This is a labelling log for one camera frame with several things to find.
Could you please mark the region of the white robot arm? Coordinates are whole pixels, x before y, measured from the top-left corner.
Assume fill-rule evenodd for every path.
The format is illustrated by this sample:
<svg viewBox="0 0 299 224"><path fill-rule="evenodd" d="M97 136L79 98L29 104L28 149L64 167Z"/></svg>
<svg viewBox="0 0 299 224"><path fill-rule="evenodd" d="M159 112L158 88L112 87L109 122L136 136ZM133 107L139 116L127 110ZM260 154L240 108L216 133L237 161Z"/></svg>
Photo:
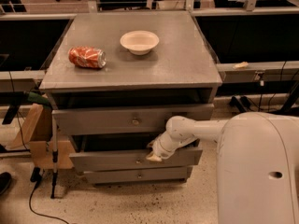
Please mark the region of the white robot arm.
<svg viewBox="0 0 299 224"><path fill-rule="evenodd" d="M195 140L217 143L219 224L299 224L299 118L263 112L231 119L171 118L150 143L163 161Z"/></svg>

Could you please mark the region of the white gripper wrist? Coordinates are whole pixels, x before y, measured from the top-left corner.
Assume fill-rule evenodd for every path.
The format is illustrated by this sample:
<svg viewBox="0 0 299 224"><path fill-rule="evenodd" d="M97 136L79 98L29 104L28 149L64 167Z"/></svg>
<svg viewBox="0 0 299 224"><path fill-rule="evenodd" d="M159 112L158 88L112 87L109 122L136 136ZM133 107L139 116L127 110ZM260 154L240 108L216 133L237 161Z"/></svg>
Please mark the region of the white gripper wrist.
<svg viewBox="0 0 299 224"><path fill-rule="evenodd" d="M152 151L146 156L146 159L148 161L161 162L162 160L169 159L180 147L182 147L180 140L164 132L152 142Z"/></svg>

